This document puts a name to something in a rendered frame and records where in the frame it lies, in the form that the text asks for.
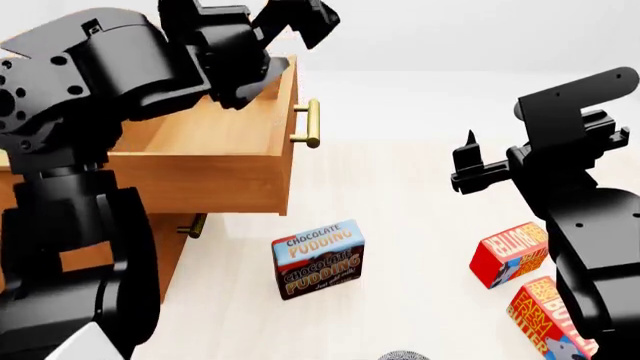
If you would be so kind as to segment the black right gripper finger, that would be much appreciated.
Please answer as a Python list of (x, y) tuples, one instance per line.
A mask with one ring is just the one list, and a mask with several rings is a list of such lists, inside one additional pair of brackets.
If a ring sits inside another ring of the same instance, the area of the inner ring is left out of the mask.
[(468, 131), (465, 145), (455, 149), (452, 155), (455, 172), (459, 176), (478, 173), (484, 167), (480, 145), (472, 130)]
[(593, 147), (624, 147), (629, 143), (629, 128), (616, 128), (615, 120), (604, 110), (582, 115), (587, 138)]

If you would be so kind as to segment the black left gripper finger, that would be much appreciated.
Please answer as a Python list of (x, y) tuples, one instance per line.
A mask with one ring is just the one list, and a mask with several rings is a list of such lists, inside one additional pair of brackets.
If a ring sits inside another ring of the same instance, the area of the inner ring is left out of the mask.
[(219, 83), (209, 90), (209, 96), (225, 110), (242, 110), (262, 92), (262, 83), (244, 85)]

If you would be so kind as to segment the wooden drawer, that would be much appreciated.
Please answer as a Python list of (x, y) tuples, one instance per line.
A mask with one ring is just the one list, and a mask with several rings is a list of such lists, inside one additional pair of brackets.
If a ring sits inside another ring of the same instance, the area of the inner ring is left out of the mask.
[(107, 169), (138, 189), (145, 209), (162, 213), (286, 215), (298, 103), (296, 56), (242, 110), (202, 98), (192, 109), (124, 122)]

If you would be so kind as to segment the wooden cabinet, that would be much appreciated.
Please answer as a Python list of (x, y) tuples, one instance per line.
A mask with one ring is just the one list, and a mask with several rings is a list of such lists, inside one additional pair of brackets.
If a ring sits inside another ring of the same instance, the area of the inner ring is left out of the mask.
[[(139, 191), (153, 230), (157, 252), (161, 302), (186, 243), (198, 200), (187, 181), (187, 157), (151, 152), (111, 152), (108, 170), (114, 170), (122, 188), (135, 186)], [(9, 158), (0, 150), (0, 211), (16, 205), (13, 185), (20, 178), (12, 175)], [(115, 255), (106, 242), (56, 255), (64, 272), (89, 269), (114, 263)]]

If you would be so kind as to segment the red butter box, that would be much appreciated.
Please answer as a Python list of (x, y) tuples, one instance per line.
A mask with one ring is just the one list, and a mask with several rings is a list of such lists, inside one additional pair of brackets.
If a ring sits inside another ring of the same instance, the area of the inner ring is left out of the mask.
[(469, 268), (487, 289), (538, 269), (549, 254), (548, 234), (534, 222), (482, 239)]
[(545, 360), (592, 360), (598, 350), (577, 331), (549, 276), (522, 285), (507, 314)]

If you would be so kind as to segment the chocolate pudding box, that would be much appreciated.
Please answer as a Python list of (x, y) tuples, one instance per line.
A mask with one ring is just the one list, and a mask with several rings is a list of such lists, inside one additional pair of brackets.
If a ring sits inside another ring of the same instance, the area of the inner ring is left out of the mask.
[(365, 238), (353, 219), (274, 240), (271, 254), (281, 299), (360, 278), (364, 249)]

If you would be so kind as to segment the grey round object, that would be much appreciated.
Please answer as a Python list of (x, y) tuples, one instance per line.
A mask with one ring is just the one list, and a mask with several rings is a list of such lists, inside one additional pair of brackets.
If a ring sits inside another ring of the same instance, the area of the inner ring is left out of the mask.
[(427, 356), (411, 350), (394, 350), (383, 354), (376, 360), (430, 360)]

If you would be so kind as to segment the white robot torso panel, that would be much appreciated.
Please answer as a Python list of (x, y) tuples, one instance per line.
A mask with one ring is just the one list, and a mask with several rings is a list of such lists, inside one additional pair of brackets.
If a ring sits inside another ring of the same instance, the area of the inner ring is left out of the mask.
[(100, 326), (83, 326), (44, 360), (125, 360)]

